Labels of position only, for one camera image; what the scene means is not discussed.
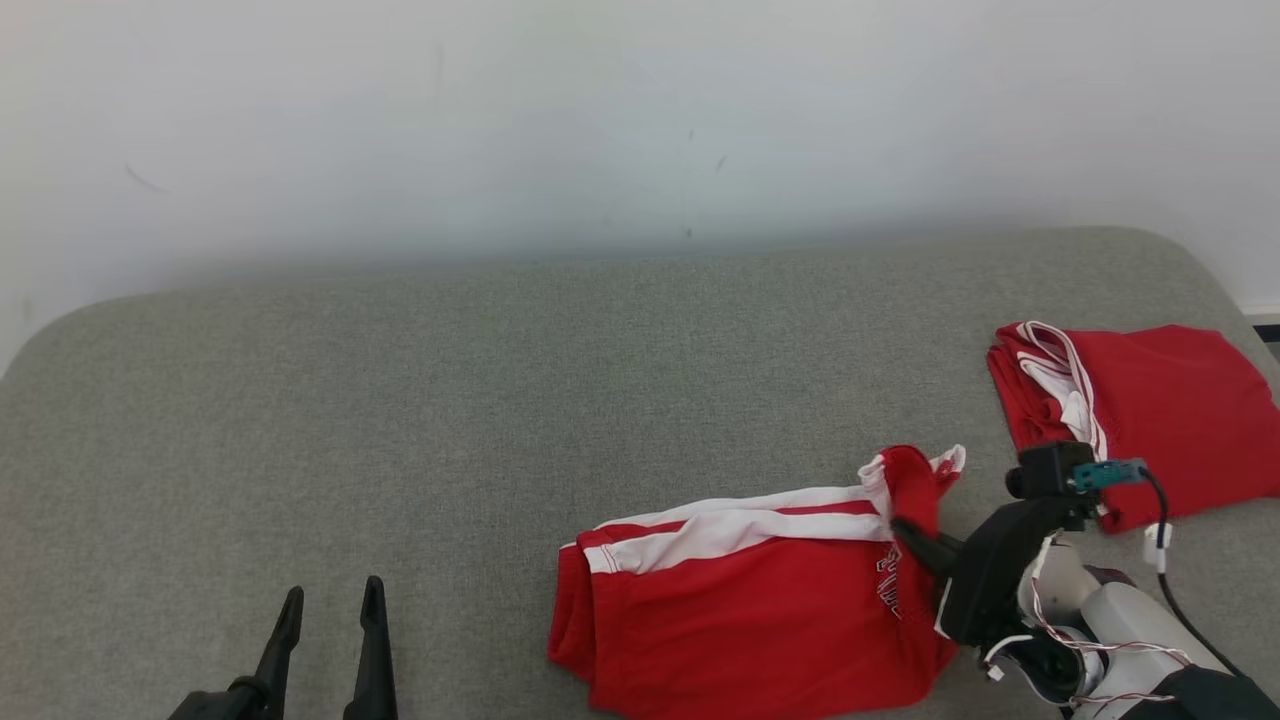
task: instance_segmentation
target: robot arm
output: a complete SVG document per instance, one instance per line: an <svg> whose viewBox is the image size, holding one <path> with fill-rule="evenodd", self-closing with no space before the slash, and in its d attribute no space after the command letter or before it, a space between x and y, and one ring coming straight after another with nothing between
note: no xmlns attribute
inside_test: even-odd
<svg viewBox="0 0 1280 720"><path fill-rule="evenodd" d="M1093 516L1102 487L1140 480L1139 462L1096 464L1083 443L1019 455L1018 502L966 541L895 519L902 546L943 582L934 629L978 648L995 679L1012 667L1078 720L1280 720L1280 708L1198 633L1116 571L1061 539Z"/></svg>

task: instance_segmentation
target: white wall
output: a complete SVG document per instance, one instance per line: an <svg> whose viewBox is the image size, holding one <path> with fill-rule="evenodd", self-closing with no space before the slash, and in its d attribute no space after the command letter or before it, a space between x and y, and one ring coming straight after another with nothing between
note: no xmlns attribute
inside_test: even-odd
<svg viewBox="0 0 1280 720"><path fill-rule="evenodd" d="M9 0L0 366L250 273L895 228L1142 225L1280 305L1277 177L1270 0Z"/></svg>

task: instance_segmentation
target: cable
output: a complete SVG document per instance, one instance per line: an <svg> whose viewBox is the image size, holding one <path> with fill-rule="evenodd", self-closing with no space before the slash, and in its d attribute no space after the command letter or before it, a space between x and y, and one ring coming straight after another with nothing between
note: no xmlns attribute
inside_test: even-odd
<svg viewBox="0 0 1280 720"><path fill-rule="evenodd" d="M1156 548L1165 550L1165 525L1169 524L1169 498L1165 496L1164 486L1160 484L1160 480L1156 479L1156 475L1153 475L1151 470L1139 468L1138 474L1151 483L1152 489L1156 491L1157 500L1160 500L1160 529L1156 530ZM1204 646L1204 650L1213 653L1213 657L1216 657L1217 661L1221 662L1222 666L1226 667L1233 675L1247 679L1248 675L1236 667L1234 662L1228 660L1225 655L1219 652L1219 650L1213 647L1213 643L1208 642L1208 638L1202 635L1201 632L1196 629L1196 625L1193 625L1187 618L1183 609L1178 606L1178 601L1174 600L1174 591L1170 589L1169 578L1165 577L1165 573L1158 573L1156 578L1160 580L1160 592L1165 593L1165 602L1167 602L1169 609L1174 611L1174 618L1178 618L1178 621L1187 628L1187 632L1190 633L1193 638L1199 641L1199 643Z"/></svg>

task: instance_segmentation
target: white cable connector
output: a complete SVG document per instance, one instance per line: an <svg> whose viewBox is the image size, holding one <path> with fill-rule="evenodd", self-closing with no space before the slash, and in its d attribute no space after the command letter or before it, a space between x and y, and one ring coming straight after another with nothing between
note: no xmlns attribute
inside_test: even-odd
<svg viewBox="0 0 1280 720"><path fill-rule="evenodd" d="M1147 561L1148 565L1156 566L1156 573L1165 574L1165 551L1169 550L1169 542L1174 539L1174 527L1165 523L1165 547L1156 547L1156 539L1160 537L1160 523L1148 525L1142 534L1142 559Z"/></svg>

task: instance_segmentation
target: logo on red garment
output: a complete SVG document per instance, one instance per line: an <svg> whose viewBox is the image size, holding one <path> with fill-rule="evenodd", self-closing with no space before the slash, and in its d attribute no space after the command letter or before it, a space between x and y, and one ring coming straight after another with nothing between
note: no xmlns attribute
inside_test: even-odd
<svg viewBox="0 0 1280 720"><path fill-rule="evenodd" d="M890 612L899 620L902 619L902 612L897 606L897 561L901 559L902 552L897 550L897 543L890 543L888 552L876 564L876 571L881 575L879 584L876 587L876 594L879 596L884 607L888 607Z"/></svg>

